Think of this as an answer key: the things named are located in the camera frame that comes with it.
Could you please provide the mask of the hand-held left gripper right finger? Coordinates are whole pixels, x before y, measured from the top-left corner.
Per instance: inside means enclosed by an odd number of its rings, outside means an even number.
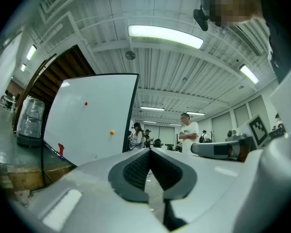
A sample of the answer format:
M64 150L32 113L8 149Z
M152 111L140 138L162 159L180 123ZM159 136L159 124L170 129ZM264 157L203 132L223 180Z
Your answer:
M231 187L244 163L150 150L150 169L163 189L164 223L197 219Z

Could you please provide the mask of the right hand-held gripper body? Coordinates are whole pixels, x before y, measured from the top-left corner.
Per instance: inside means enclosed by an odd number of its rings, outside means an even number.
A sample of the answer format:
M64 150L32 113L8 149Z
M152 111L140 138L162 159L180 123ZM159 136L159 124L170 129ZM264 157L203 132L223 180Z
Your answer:
M238 142L239 150L236 150L236 152L234 151L235 148L230 150L237 157L238 161L244 162L248 154L263 147L268 138L267 128L260 115L257 114L236 130L228 131L226 141Z

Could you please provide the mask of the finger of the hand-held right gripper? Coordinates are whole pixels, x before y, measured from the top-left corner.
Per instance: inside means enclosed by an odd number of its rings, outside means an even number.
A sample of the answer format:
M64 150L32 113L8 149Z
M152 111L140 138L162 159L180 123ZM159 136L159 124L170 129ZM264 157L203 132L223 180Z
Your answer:
M210 159L245 160L245 145L239 141L192 144L191 152Z

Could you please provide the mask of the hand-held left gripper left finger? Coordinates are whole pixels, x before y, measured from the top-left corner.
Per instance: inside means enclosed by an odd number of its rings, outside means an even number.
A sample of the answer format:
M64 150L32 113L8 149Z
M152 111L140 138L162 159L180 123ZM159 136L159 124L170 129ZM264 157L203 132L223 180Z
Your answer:
M45 232L168 233L144 192L152 171L171 191L169 151L140 149L87 162L35 195L29 211Z

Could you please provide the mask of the white whiteboard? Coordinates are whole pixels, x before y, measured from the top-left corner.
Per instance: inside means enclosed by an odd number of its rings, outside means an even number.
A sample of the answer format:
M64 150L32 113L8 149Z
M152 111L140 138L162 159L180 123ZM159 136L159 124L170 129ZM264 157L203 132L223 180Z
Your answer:
M43 143L57 157L62 144L64 161L76 171L93 168L85 177L78 175L77 184L93 184L98 190L110 185L98 172L107 169L105 158L127 150L138 80L137 73L100 74L61 84L46 119Z

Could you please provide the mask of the wooden plank platform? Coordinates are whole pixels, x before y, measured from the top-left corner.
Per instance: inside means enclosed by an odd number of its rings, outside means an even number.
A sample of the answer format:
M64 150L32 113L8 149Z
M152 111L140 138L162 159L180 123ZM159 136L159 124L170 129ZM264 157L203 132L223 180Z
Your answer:
M23 191L48 186L65 174L69 173L73 166L69 164L50 165L44 168L39 166L0 165L0 186L8 191Z

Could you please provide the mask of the person's black shirt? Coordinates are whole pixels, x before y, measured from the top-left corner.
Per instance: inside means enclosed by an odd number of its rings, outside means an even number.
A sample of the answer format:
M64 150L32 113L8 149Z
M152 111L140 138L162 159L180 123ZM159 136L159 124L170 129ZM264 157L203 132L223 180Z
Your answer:
M291 0L261 0L269 28L270 63L279 83L291 70Z

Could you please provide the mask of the ceiling air vent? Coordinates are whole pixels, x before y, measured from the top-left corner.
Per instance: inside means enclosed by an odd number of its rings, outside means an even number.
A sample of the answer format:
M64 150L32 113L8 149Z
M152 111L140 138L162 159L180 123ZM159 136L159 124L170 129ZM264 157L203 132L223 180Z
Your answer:
M247 34L236 25L231 25L228 28L228 33L249 53L255 56L261 56L261 52L247 36Z

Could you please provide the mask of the plastic-wrapped dark cabinet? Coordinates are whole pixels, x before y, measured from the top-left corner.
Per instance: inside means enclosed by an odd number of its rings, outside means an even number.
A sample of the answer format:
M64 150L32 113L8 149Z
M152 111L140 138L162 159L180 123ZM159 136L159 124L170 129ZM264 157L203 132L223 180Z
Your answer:
M23 102L16 128L16 140L27 147L41 146L41 130L45 105L39 99L27 96Z

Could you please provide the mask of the brown wooden doorway structure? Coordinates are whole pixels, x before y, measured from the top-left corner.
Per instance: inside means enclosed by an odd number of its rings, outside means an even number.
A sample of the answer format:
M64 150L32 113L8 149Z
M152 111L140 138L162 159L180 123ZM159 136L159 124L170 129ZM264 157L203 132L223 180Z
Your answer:
M23 102L27 96L42 101L45 105L45 113L47 113L64 80L94 75L95 72L77 45L60 55L54 54L44 60L20 96L13 131L16 131Z

